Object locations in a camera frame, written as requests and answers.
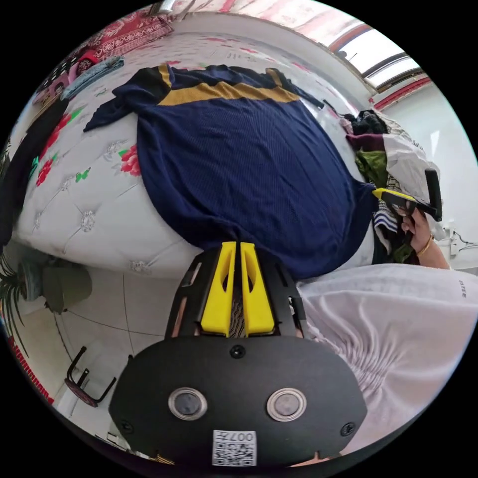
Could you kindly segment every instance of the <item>yellow stripe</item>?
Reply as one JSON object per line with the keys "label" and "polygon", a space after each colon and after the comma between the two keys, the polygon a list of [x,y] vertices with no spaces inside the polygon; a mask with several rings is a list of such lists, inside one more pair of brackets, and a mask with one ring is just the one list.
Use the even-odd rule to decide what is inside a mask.
{"label": "yellow stripe", "polygon": [[372,191],[372,194],[379,199],[382,199],[384,193],[391,194],[392,196],[396,196],[398,198],[406,199],[407,201],[417,202],[414,197],[408,196],[407,194],[399,193],[398,191],[392,191],[391,189],[377,188]]}
{"label": "yellow stripe", "polygon": [[171,79],[169,78],[169,70],[168,64],[163,63],[162,65],[158,66],[159,74],[163,77],[164,83],[166,83],[169,88],[171,88]]}
{"label": "yellow stripe", "polygon": [[265,72],[272,77],[277,86],[282,86],[282,82],[280,81],[279,75],[276,71],[274,71],[272,68],[266,68]]}
{"label": "yellow stripe", "polygon": [[225,100],[239,100],[241,98],[246,98],[248,100],[271,99],[279,103],[289,103],[299,99],[297,95],[290,93],[281,87],[276,87],[270,90],[268,88],[255,88],[254,86],[246,85],[245,83],[238,83],[237,85],[232,86],[220,81],[215,86],[201,83],[198,86],[191,88],[171,90],[159,105],[176,106],[219,98]]}

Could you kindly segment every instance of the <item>qr code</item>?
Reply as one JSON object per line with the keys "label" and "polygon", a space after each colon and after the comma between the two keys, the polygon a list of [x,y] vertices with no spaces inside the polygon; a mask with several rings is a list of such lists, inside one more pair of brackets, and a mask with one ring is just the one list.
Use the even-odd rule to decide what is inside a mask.
{"label": "qr code", "polygon": [[256,461],[255,432],[214,431],[213,465],[253,467]]}

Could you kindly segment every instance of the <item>yellow handheld tool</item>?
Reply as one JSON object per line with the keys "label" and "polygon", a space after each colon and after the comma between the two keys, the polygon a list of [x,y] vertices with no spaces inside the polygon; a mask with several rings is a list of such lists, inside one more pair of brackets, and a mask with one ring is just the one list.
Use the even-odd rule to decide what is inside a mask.
{"label": "yellow handheld tool", "polygon": [[404,210],[408,216],[412,215],[415,209],[418,209],[423,213],[429,214],[435,221],[440,222],[442,220],[442,196],[440,193],[438,173],[435,169],[426,169],[425,177],[430,197],[429,204],[413,196],[385,188],[375,189],[372,193],[377,198],[386,202],[390,207]]}

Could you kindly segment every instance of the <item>window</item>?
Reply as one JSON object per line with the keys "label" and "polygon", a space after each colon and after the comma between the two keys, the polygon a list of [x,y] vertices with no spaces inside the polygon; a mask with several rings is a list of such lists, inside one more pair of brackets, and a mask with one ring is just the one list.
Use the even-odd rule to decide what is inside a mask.
{"label": "window", "polygon": [[403,50],[377,30],[370,30],[347,43],[341,51],[362,74]]}
{"label": "window", "polygon": [[418,65],[415,60],[406,57],[381,68],[376,73],[370,75],[368,80],[373,86],[378,87],[397,76],[403,75],[403,73],[407,71],[416,70],[418,68],[420,68],[420,65]]}

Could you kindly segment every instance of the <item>pile of clothes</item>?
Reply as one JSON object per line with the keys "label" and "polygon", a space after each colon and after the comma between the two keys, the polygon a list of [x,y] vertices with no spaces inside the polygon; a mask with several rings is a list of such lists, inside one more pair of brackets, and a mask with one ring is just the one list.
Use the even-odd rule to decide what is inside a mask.
{"label": "pile of clothes", "polygon": [[[364,178],[377,188],[398,191],[429,202],[425,169],[438,167],[428,161],[423,148],[393,119],[378,110],[365,110],[357,117],[344,115],[341,125],[356,152],[356,163]],[[443,238],[443,229],[427,216],[432,233]],[[380,262],[415,262],[412,247],[401,229],[402,217],[379,201],[373,225],[384,246]]]}

